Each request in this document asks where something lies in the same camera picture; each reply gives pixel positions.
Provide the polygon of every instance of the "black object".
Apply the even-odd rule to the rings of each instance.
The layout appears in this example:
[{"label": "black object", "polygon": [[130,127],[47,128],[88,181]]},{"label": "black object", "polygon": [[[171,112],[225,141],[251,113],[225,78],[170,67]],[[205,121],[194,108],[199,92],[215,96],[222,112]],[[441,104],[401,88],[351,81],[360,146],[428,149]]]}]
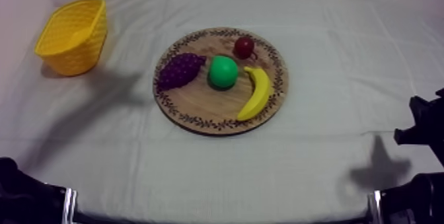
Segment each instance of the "black object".
[{"label": "black object", "polygon": [[0,223],[61,224],[65,188],[44,184],[0,158]]},{"label": "black object", "polygon": [[418,96],[410,99],[410,109],[415,126],[407,130],[394,131],[399,145],[429,145],[444,165],[444,89],[436,92],[440,98],[428,102]]},{"label": "black object", "polygon": [[409,183],[376,191],[374,224],[444,223],[444,173],[418,174]]}]

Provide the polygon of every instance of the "purple grapes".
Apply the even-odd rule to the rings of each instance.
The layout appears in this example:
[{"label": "purple grapes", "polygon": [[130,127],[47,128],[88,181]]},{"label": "purple grapes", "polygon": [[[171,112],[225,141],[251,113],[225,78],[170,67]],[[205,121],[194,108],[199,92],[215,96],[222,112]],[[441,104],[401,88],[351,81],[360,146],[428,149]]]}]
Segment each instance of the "purple grapes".
[{"label": "purple grapes", "polygon": [[200,67],[205,64],[206,59],[205,56],[192,53],[174,56],[159,74],[158,90],[167,91],[187,85],[198,76]]}]

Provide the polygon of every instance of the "green ball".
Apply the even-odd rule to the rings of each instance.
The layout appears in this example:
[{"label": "green ball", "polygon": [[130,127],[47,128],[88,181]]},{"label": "green ball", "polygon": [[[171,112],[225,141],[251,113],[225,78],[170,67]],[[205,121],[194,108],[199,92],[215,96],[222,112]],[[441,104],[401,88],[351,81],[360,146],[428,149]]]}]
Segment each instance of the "green ball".
[{"label": "green ball", "polygon": [[229,57],[214,56],[209,66],[209,80],[219,88],[233,86],[237,80],[237,64]]}]

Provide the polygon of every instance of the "plastic fruit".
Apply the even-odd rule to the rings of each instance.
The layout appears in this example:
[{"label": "plastic fruit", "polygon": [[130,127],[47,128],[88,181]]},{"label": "plastic fruit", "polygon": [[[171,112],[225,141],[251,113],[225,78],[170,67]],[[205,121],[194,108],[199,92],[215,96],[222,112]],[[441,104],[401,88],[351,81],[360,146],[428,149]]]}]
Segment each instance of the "plastic fruit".
[{"label": "plastic fruit", "polygon": [[158,90],[167,91],[187,85],[198,76],[200,67],[205,61],[206,57],[192,53],[173,57],[159,74]]},{"label": "plastic fruit", "polygon": [[239,121],[251,119],[259,114],[267,104],[268,97],[272,92],[272,84],[263,69],[245,67],[244,70],[250,74],[254,81],[254,92],[250,100],[237,115],[237,120]]},{"label": "plastic fruit", "polygon": [[247,59],[251,57],[254,49],[254,41],[249,37],[240,37],[235,42],[234,53],[240,59]]},{"label": "plastic fruit", "polygon": [[209,80],[213,86],[226,89],[236,83],[237,64],[229,57],[215,56],[209,67]]}]

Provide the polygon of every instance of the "white tablecloth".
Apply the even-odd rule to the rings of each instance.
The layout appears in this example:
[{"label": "white tablecloth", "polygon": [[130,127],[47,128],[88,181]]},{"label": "white tablecloth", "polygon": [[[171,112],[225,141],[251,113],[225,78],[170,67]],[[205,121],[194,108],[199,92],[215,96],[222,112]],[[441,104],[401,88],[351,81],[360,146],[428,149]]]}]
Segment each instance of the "white tablecloth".
[{"label": "white tablecloth", "polygon": [[[444,21],[351,0],[113,0],[99,65],[61,78],[30,44],[0,106],[0,155],[79,191],[81,209],[156,221],[352,217],[366,193],[441,171],[397,146],[411,96],[444,87]],[[188,133],[153,100],[161,54],[183,35],[243,28],[289,69],[281,110],[233,137]]]}]

